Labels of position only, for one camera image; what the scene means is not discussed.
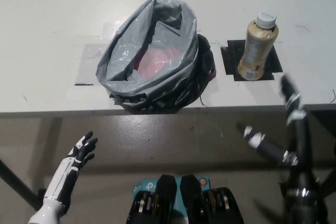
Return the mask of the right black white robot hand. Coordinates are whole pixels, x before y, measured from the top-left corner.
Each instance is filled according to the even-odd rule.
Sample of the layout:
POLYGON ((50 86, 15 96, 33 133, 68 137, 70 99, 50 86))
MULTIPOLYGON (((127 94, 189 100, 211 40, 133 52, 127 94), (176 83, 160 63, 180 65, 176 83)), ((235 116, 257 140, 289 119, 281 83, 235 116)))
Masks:
POLYGON ((272 142, 265 133, 250 125, 237 122, 236 127, 248 145, 260 156, 290 167, 291 184, 314 184, 313 156, 308 115, 301 103, 301 95, 287 75, 281 77, 281 92, 285 100, 286 126, 289 145, 283 148, 272 142))

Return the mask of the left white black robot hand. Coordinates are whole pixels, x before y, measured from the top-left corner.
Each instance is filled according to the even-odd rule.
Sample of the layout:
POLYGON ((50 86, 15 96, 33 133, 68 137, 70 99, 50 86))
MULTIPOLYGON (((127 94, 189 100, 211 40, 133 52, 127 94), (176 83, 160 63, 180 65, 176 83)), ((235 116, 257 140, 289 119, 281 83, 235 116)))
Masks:
POLYGON ((61 203, 65 212, 70 207, 71 194, 79 171, 95 156, 93 150, 96 148, 98 139, 92 136, 93 132, 88 132, 73 146, 59 164, 45 192, 44 197, 61 203))

